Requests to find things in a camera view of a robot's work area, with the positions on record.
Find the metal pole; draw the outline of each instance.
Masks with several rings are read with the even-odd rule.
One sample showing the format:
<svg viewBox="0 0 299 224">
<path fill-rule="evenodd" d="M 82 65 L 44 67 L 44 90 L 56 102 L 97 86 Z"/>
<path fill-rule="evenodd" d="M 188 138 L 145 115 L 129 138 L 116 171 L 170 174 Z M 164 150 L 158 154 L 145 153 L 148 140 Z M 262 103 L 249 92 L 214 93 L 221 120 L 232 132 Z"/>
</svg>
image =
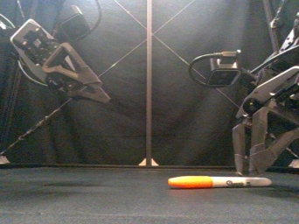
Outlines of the metal pole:
<svg viewBox="0 0 299 224">
<path fill-rule="evenodd" d="M 277 35 L 276 35 L 276 28 L 272 27 L 270 23 L 273 21 L 273 15 L 270 11 L 270 5 L 268 0 L 262 0 L 264 5 L 264 11 L 265 11 L 265 21 L 266 21 L 266 27 L 268 27 L 268 34 L 270 38 L 270 44 L 272 44 L 272 51 L 273 53 L 278 52 L 278 42 L 277 42 Z"/>
<path fill-rule="evenodd" d="M 145 166 L 152 166 L 152 0 L 146 0 Z"/>
</svg>

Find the orange marker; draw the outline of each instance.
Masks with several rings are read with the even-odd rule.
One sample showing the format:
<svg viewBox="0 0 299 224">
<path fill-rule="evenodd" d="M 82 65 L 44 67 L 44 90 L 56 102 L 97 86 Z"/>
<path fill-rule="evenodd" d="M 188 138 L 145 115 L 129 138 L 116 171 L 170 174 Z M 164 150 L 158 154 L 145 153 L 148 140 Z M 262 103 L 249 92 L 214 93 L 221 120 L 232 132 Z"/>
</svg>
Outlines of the orange marker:
<svg viewBox="0 0 299 224">
<path fill-rule="evenodd" d="M 268 178 L 250 177 L 182 176 L 168 179 L 172 188 L 250 187 L 269 186 L 270 183 Z"/>
</svg>

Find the dark gray floor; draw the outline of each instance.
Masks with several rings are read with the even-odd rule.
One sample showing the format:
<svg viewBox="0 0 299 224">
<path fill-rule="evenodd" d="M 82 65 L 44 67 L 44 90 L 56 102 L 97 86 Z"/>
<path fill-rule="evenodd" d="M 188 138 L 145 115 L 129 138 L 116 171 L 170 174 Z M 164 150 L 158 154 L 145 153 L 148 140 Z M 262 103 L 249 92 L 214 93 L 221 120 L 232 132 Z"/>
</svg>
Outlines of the dark gray floor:
<svg viewBox="0 0 299 224">
<path fill-rule="evenodd" d="M 0 169 L 0 223 L 299 223 L 299 176 L 268 173 L 264 188 L 174 190 L 182 175 L 230 171 Z"/>
</svg>

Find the black backdrop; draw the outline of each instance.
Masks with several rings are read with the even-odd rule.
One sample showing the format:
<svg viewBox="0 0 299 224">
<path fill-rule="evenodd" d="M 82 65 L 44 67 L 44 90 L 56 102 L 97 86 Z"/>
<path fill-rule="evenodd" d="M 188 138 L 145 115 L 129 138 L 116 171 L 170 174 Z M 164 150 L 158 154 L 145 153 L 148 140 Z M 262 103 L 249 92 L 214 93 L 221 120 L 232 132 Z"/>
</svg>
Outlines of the black backdrop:
<svg viewBox="0 0 299 224">
<path fill-rule="evenodd" d="M 1 1 L 0 13 L 21 23 L 16 1 Z M 21 1 L 25 16 L 33 0 Z M 89 25 L 96 23 L 94 1 L 36 1 L 34 20 L 50 31 L 58 11 L 76 4 Z M 100 0 L 101 23 L 72 43 L 104 82 L 112 105 L 70 101 L 46 125 L 6 153 L 16 163 L 137 165 L 145 158 L 146 1 Z M 278 1 L 272 1 L 276 9 Z M 152 4 L 152 138 L 158 165 L 233 165 L 230 129 L 245 90 L 198 87 L 186 74 L 188 63 L 205 53 L 241 50 L 240 64 L 253 69 L 270 54 L 261 1 L 164 0 Z M 281 39 L 294 18 L 286 6 Z M 2 101 L 10 94 L 16 64 L 1 59 Z M 21 77 L 9 135 L 2 147 L 64 102 L 65 96 Z M 2 120 L 6 111 L 2 109 Z"/>
</svg>

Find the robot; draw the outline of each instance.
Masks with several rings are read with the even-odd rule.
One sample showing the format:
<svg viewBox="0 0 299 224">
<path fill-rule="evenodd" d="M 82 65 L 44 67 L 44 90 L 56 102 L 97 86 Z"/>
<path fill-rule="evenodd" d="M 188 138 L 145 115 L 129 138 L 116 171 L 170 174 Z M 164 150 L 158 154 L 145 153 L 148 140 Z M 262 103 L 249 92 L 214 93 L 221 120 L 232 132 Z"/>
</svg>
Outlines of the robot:
<svg viewBox="0 0 299 224">
<path fill-rule="evenodd" d="M 238 176 L 261 175 L 299 138 L 297 42 L 299 16 L 278 52 L 252 71 L 238 68 L 238 51 L 201 55 L 189 64 L 189 76 L 205 88 L 224 88 L 237 79 L 241 79 L 240 83 L 248 88 L 236 115 L 238 123 L 232 129 Z M 204 60 L 209 60 L 209 73 L 201 75 L 194 65 Z M 268 128 L 273 119 L 281 120 L 284 126 L 290 128 L 278 136 Z M 246 137 L 250 138 L 249 149 Z"/>
</svg>

